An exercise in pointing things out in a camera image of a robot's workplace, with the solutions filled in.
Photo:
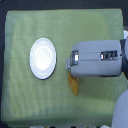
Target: white plate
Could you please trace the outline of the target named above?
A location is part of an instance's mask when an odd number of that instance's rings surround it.
[[[56,51],[54,45],[47,38],[38,39],[30,51],[30,67],[39,79],[48,78],[56,65]]]

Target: table surface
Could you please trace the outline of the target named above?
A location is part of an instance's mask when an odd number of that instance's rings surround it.
[[[57,52],[51,77],[37,79],[29,67],[33,43],[49,38]],[[71,46],[83,40],[123,38],[121,11],[54,10],[11,11],[6,19],[2,120],[8,124],[111,124],[115,101],[127,88],[119,78],[80,79],[75,97],[67,82],[65,60]]]

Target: yellow object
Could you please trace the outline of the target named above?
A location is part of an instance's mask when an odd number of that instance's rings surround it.
[[[72,76],[71,73],[69,73],[68,74],[68,83],[69,83],[69,86],[70,86],[71,90],[73,91],[74,95],[77,96],[77,94],[79,92],[78,78]]]

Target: green cloth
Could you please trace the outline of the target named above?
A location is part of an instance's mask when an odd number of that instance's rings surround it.
[[[118,96],[127,88],[118,78],[80,78],[79,94],[68,85],[66,58],[71,46],[86,40],[123,38],[120,9],[9,11],[6,17],[1,118],[9,126],[111,125]],[[57,64],[46,80],[29,64],[39,38],[55,46]]]

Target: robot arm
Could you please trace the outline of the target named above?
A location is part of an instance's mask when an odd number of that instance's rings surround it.
[[[119,76],[128,72],[126,40],[84,41],[72,46],[66,69],[73,76]]]

